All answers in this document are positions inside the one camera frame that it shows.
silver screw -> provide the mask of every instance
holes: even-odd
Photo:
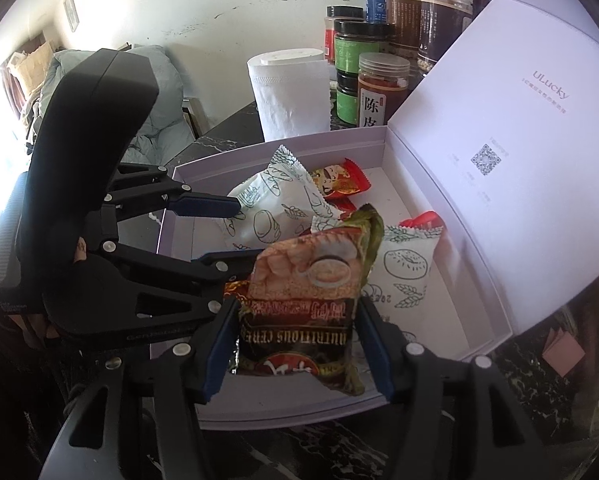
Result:
[[[188,343],[178,343],[173,347],[173,353],[177,356],[188,355],[191,352],[191,346]]]
[[[216,301],[216,300],[209,301],[209,310],[213,314],[217,314],[221,308],[222,308],[222,304],[219,301]]]
[[[487,368],[490,368],[491,365],[493,364],[493,362],[491,361],[490,357],[485,356],[485,355],[478,355],[475,358],[475,364],[480,367],[480,368],[484,368],[484,370],[486,370]]]
[[[119,357],[111,357],[104,365],[107,370],[115,370],[122,365],[122,360]]]
[[[409,343],[406,345],[406,351],[411,355],[422,355],[423,345],[420,345],[419,343]]]
[[[115,242],[112,242],[110,240],[107,240],[102,244],[102,249],[107,253],[112,253],[116,250],[116,248],[117,246],[115,245]]]

marble tabletop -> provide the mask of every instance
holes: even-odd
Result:
[[[351,126],[333,117],[331,129],[347,127]],[[256,104],[251,103],[174,157],[169,174],[191,160],[263,140]],[[153,212],[121,222],[120,241],[155,251],[161,215]],[[559,327],[575,332],[586,351],[586,357],[563,378],[541,357],[548,332]],[[554,477],[567,478],[585,468],[599,449],[599,431],[591,434],[599,393],[599,278],[565,309],[510,339],[491,357],[547,446]],[[204,436],[218,479],[379,479],[395,446],[396,432],[403,427],[402,411],[387,405],[320,424],[204,431]],[[442,417],[441,424],[450,442],[452,416]],[[440,453],[438,478],[443,479],[451,451]]]

brown snack bag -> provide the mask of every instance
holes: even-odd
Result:
[[[371,205],[341,226],[276,242],[257,258],[240,298],[240,372],[308,372],[329,388],[363,393],[351,363],[353,319],[383,234]]]

white wall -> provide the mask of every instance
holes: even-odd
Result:
[[[202,101],[211,126],[253,99],[246,61],[281,48],[323,46],[326,6],[364,0],[75,0],[70,31],[62,1],[56,25],[69,48],[162,44],[185,92]]]

